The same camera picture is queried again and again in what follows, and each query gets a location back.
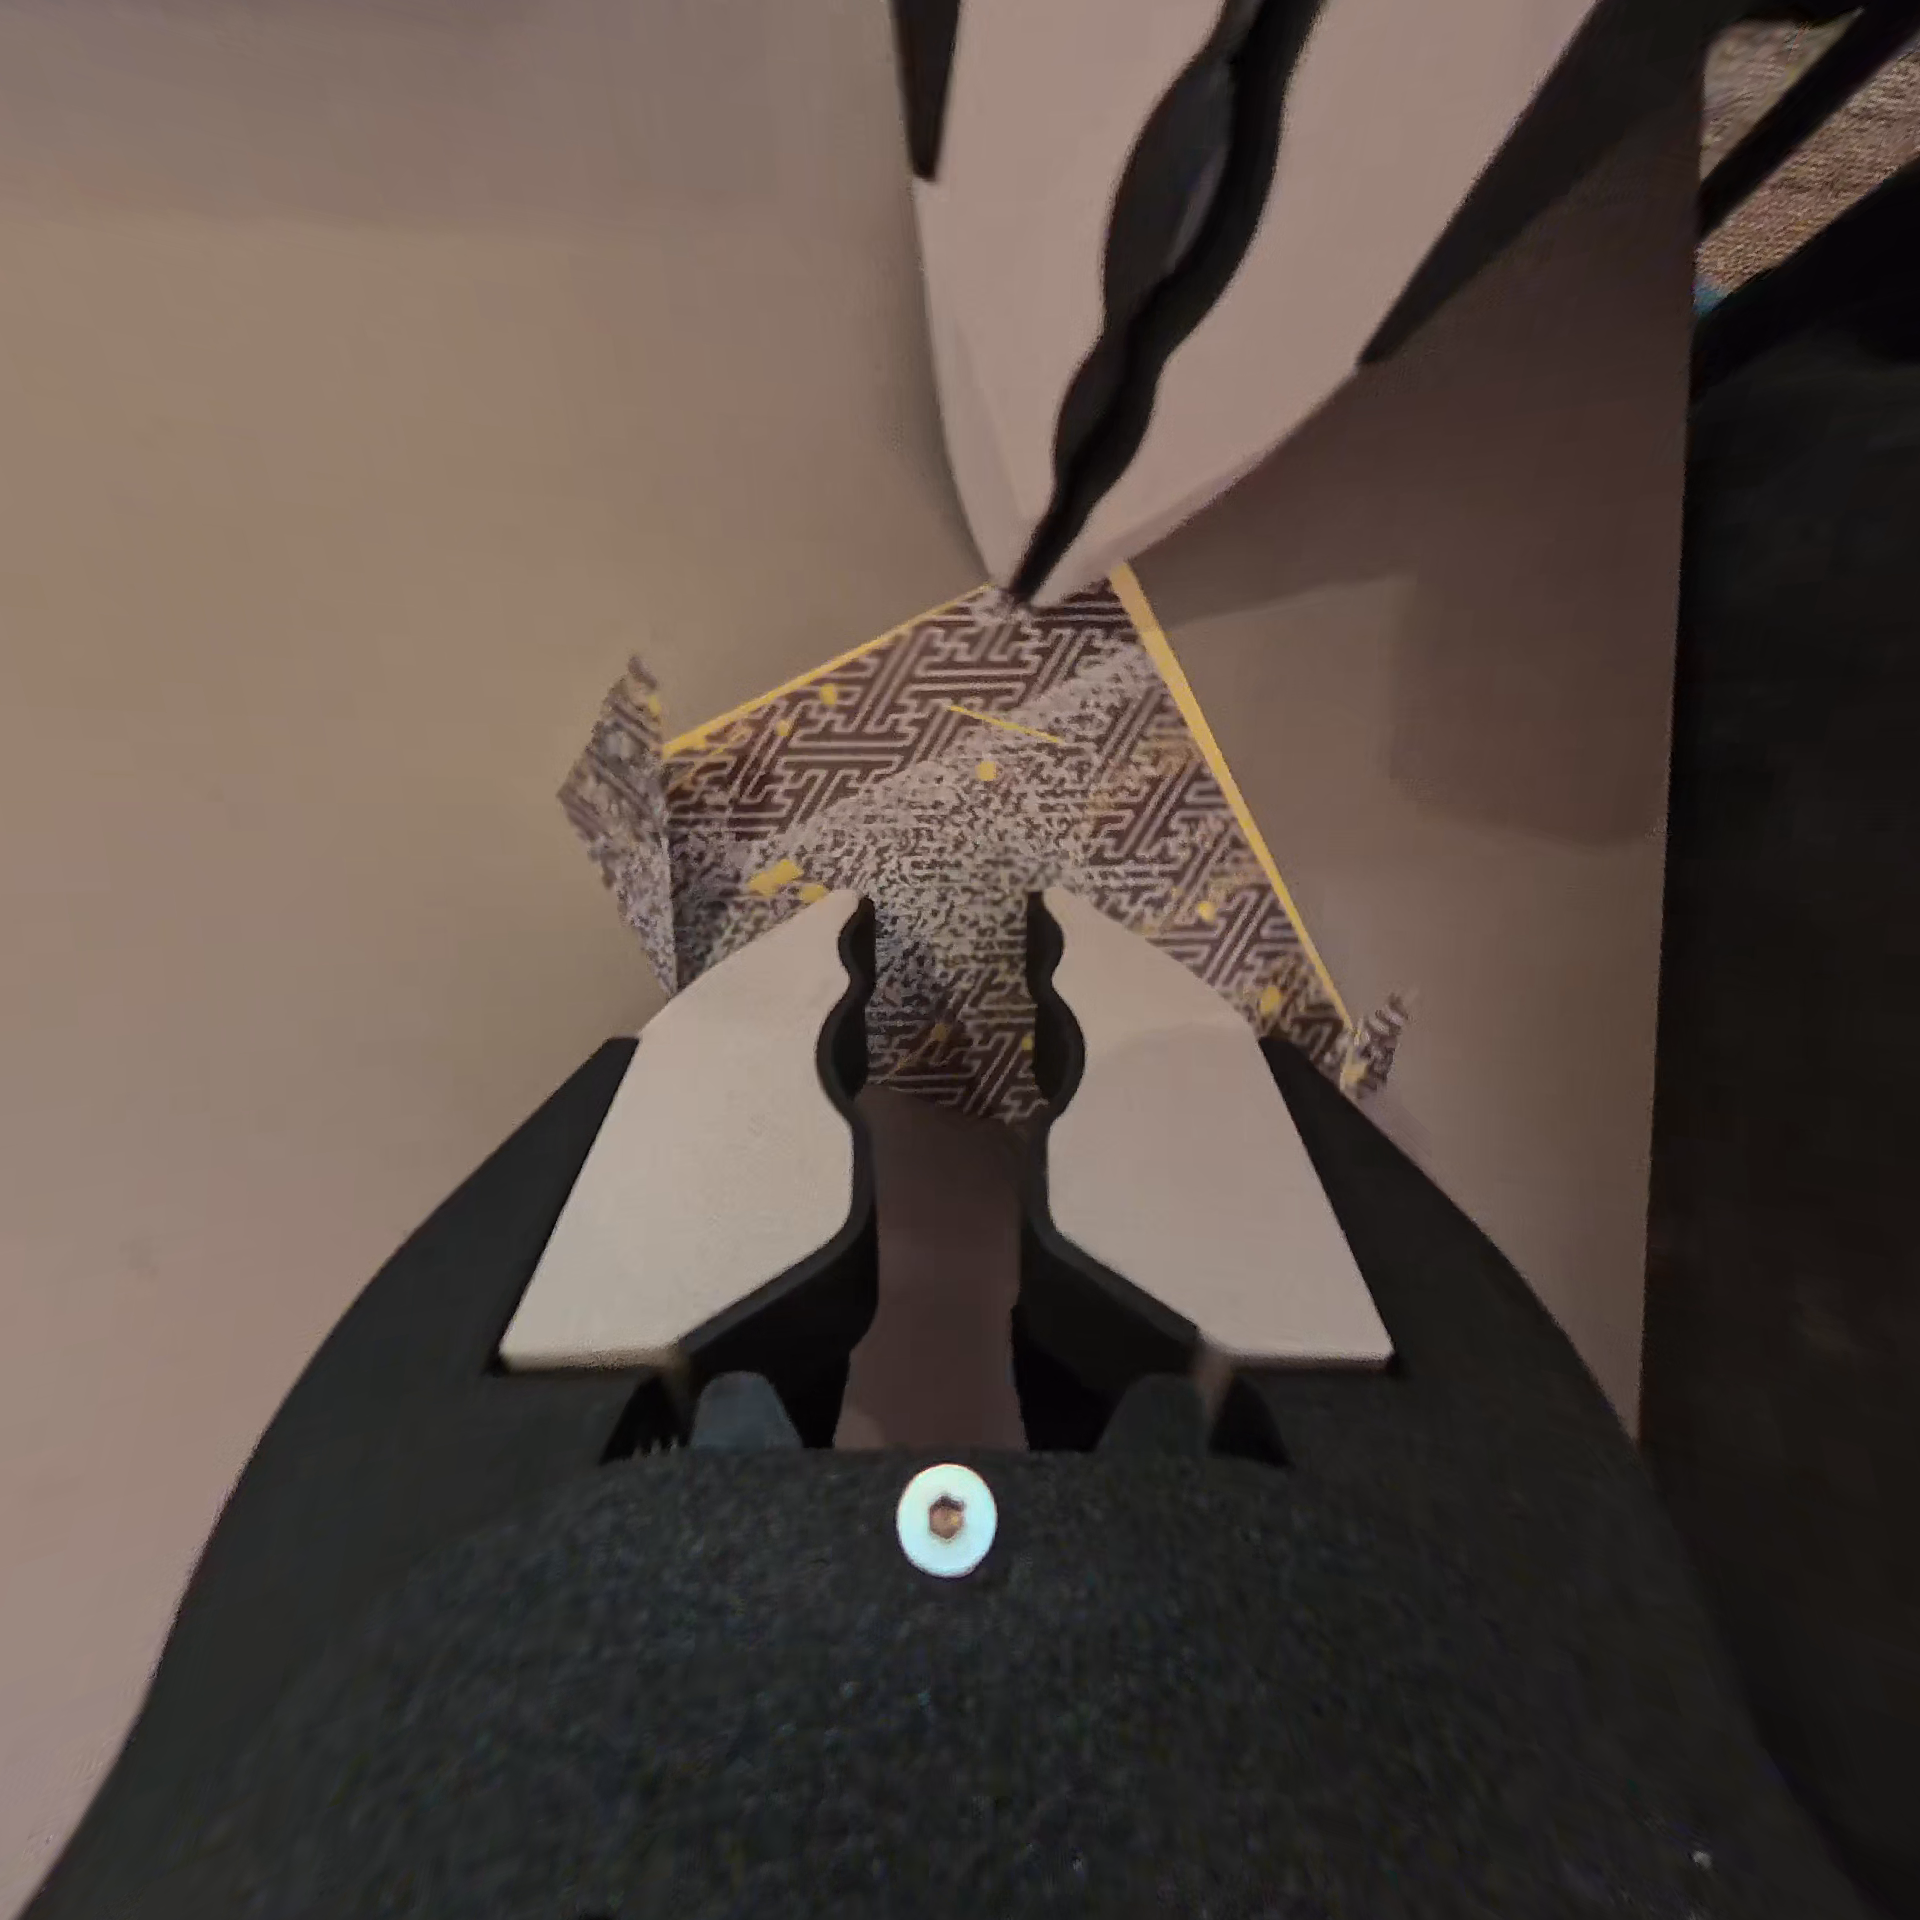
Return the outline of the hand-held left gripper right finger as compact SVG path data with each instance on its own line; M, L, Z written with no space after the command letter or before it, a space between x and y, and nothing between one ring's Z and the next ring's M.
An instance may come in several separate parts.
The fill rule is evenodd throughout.
M1273 1452L1266 1376L1386 1376L1397 1348L1256 1029L1090 901L1025 906L1040 1114L1025 1141L1015 1395L1035 1452L1128 1399L1200 1450Z

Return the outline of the black patterned origami paper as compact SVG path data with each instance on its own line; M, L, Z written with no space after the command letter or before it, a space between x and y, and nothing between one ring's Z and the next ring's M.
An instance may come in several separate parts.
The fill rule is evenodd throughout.
M872 898L872 1080L975 1121L1040 1107L1025 904L1047 887L1351 1099L1408 1020L1344 1003L1130 567L1055 609L977 588L679 737L634 658L560 804L668 995L833 892Z

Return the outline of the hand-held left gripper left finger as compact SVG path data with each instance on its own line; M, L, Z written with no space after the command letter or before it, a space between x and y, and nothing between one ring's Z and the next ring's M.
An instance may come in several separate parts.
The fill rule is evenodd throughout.
M637 1035L499 1344L509 1373L760 1376L831 1450L877 1311L874 904L831 892Z

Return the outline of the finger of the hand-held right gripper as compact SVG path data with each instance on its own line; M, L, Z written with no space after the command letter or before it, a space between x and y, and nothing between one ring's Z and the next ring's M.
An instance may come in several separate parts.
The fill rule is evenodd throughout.
M1322 5L1232 274L1155 368L1144 432L1042 577L1057 601L1229 492L1359 368L1588 21L1587 2Z
M1059 413L1103 332L1122 172L1223 9L959 8L940 156L915 180L915 216L944 453L1004 589L1055 499Z

